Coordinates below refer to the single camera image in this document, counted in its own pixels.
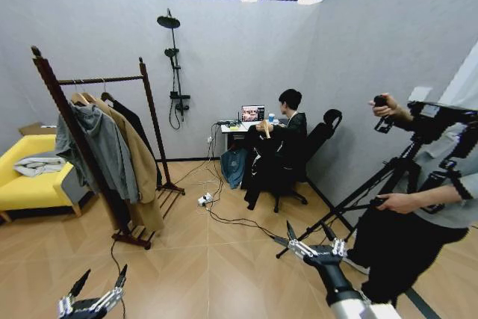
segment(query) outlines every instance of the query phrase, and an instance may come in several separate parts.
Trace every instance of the clothes rack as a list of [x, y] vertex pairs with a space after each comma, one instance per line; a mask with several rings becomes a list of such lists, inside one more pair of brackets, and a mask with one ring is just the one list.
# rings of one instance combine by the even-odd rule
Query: clothes rack
[[149, 111], [151, 112], [151, 119], [153, 127], [155, 129], [156, 141], [158, 142], [159, 152], [161, 154], [161, 163], [163, 164], [164, 175], [166, 176], [166, 183], [157, 188], [157, 191], [159, 191], [159, 198], [161, 198], [164, 193], [167, 193], [165, 200], [161, 203], [161, 207], [163, 207], [165, 202], [174, 193], [170, 205], [163, 215], [164, 218], [170, 211], [171, 207], [174, 205], [179, 195], [182, 194], [184, 196], [186, 193], [184, 191], [184, 188], [179, 188], [171, 182], [170, 172], [166, 161], [166, 153], [164, 151], [163, 141], [161, 139], [161, 132], [159, 130], [158, 117], [156, 116], [155, 103], [152, 98], [151, 86], [149, 85], [148, 72], [146, 71], [146, 65], [143, 62], [143, 59], [140, 58], [141, 75], [137, 76], [126, 76], [119, 78], [86, 78], [78, 80], [57, 80], [48, 60], [42, 57], [40, 50], [36, 46], [32, 46], [31, 51], [34, 54], [33, 62], [37, 67], [41, 78], [45, 82], [45, 85], [47, 86], [50, 94], [52, 95], [52, 98], [55, 101], [55, 104], [57, 105], [61, 116], [64, 118], [69, 131], [75, 139], [75, 142], [78, 146], [78, 149], [80, 150], [81, 155], [83, 156], [84, 160], [87, 163], [87, 166], [90, 168], [91, 173], [93, 174], [93, 177], [99, 187], [99, 190], [102, 192], [102, 196], [105, 198], [108, 207], [114, 215], [114, 219], [116, 221], [117, 228], [119, 228], [119, 231], [117, 233], [114, 233], [112, 238], [117, 241], [138, 245], [148, 250], [151, 247], [151, 238], [154, 233], [152, 233], [146, 240], [141, 238], [142, 234], [144, 233], [144, 230], [137, 237], [134, 237], [132, 235], [131, 230], [128, 228], [127, 219], [125, 218], [124, 214], [122, 214], [120, 209], [115, 205], [116, 203], [118, 203], [118, 201], [122, 201], [122, 199], [116, 191], [113, 191], [108, 187], [106, 179], [102, 171], [100, 170], [98, 163], [96, 162], [96, 159], [84, 136], [84, 133], [81, 130], [80, 125], [76, 121], [76, 118], [68, 104], [68, 100], [66, 99], [61, 89], [61, 86], [75, 85], [78, 83], [97, 84], [118, 81], [132, 81], [140, 79], [143, 80], [144, 90], [146, 92], [146, 98], [148, 100]]

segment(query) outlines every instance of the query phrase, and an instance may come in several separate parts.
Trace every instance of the robotic hand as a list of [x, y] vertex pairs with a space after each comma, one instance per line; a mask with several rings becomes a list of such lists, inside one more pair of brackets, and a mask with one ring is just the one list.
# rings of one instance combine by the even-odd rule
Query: robotic hand
[[73, 285], [68, 295], [58, 301], [59, 319], [100, 319], [122, 299], [128, 265], [121, 270], [114, 288], [101, 298], [75, 300], [90, 275], [90, 269]]
[[308, 246], [297, 240], [289, 222], [288, 240], [275, 237], [274, 241], [292, 250], [306, 264], [311, 265], [320, 274], [327, 290], [326, 302], [339, 319], [400, 319], [390, 304], [372, 305], [368, 298], [356, 291], [339, 267], [342, 258], [347, 255], [345, 242], [322, 223], [330, 245]]

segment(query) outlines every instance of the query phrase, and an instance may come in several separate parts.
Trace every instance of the floor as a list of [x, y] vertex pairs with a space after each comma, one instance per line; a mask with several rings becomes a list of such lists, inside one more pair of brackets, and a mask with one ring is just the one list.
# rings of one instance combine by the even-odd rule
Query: floor
[[[177, 181], [198, 162], [170, 163]], [[214, 170], [212, 163], [208, 168]], [[332, 318], [325, 291], [315, 270], [288, 253], [280, 260], [279, 246], [260, 230], [218, 223], [197, 199], [214, 192], [216, 182], [207, 170], [193, 171], [180, 182], [181, 196], [168, 214], [166, 228], [151, 250], [117, 243], [115, 256], [128, 264], [125, 284], [126, 317], [153, 318]], [[263, 193], [254, 211], [246, 210], [243, 191], [226, 185], [214, 211], [221, 217], [247, 217], [285, 236], [285, 221], [296, 232], [323, 216], [328, 208], [307, 185], [297, 191], [309, 204], [284, 198], [273, 213], [273, 198]], [[111, 228], [104, 203], [91, 200], [84, 214], [35, 217], [0, 226], [0, 308], [9, 319], [56, 318], [56, 303], [73, 282], [91, 268], [81, 298], [97, 297], [117, 277], [110, 257]], [[347, 232], [336, 221], [339, 236]], [[446, 248], [437, 263], [416, 284], [417, 292], [442, 318], [475, 318], [478, 312], [478, 230]], [[322, 240], [314, 233], [307, 243]], [[346, 264], [346, 276], [356, 287], [365, 277]], [[403, 318], [422, 318], [406, 296], [399, 299]], [[107, 318], [121, 318], [121, 305]]]

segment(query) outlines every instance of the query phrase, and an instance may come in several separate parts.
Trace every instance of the monitor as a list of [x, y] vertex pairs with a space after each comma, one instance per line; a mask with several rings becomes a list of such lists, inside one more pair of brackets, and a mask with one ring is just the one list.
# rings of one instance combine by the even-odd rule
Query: monitor
[[264, 119], [265, 107], [263, 105], [243, 106], [241, 111], [242, 121], [262, 121]]

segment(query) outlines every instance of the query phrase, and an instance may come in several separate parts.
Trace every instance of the extension cord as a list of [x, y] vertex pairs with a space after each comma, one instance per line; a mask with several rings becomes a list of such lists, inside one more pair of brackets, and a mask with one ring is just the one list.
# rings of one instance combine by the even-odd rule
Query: extension cord
[[212, 195], [207, 192], [204, 196], [200, 197], [197, 202], [199, 203], [200, 206], [205, 206], [206, 203], [212, 202]]

